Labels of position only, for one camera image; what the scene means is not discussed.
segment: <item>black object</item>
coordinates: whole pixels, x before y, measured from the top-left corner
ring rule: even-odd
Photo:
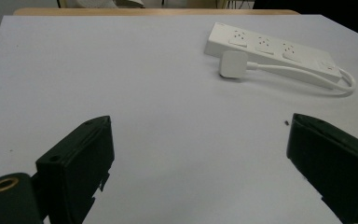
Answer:
[[[0,224],[82,223],[115,159],[109,116],[91,119],[36,161],[30,177],[0,177]]]
[[[287,157],[342,223],[358,223],[358,139],[313,117],[294,114]]]
[[[255,0],[253,9],[291,9],[300,14],[320,14],[358,33],[358,1]]]

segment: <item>power strip switch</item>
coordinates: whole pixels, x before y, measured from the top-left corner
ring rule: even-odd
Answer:
[[[227,50],[245,51],[249,56],[249,62],[293,67],[311,72],[334,83],[342,79],[339,67],[326,51],[216,22],[204,53],[221,58],[223,52]],[[323,83],[303,80],[304,76],[298,76],[296,73],[288,74],[285,70],[271,72],[278,75],[284,73],[285,77],[331,89]]]

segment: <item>power strip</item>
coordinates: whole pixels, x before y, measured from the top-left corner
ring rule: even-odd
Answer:
[[[250,62],[293,67],[311,72],[334,83],[342,79],[339,67],[326,51],[216,22],[204,53],[221,58],[223,52],[227,50],[245,51]],[[285,70],[272,72],[331,89],[323,82],[298,76],[296,72],[290,73]]]

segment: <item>white plug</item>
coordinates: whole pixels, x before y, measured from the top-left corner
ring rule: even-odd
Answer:
[[[354,80],[353,76],[341,68],[339,68],[339,72],[344,77],[344,80],[349,84],[349,87],[338,85],[335,82],[332,82],[306,70],[289,66],[252,63],[248,62],[248,59],[249,56],[245,51],[224,51],[222,57],[220,58],[220,75],[222,77],[244,78],[246,75],[246,70],[260,69],[270,73],[276,72],[276,74],[280,76],[295,78],[328,89],[337,89],[349,93],[352,93],[355,89],[356,81]]]

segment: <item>white power strip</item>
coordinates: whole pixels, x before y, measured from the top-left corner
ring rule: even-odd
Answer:
[[[223,52],[227,50],[245,51],[250,62],[293,67],[311,72],[334,83],[342,79],[339,67],[326,51],[216,22],[204,53],[221,58]],[[331,85],[325,85],[324,82],[315,78],[299,76],[297,72],[287,70],[271,72],[332,89]]]

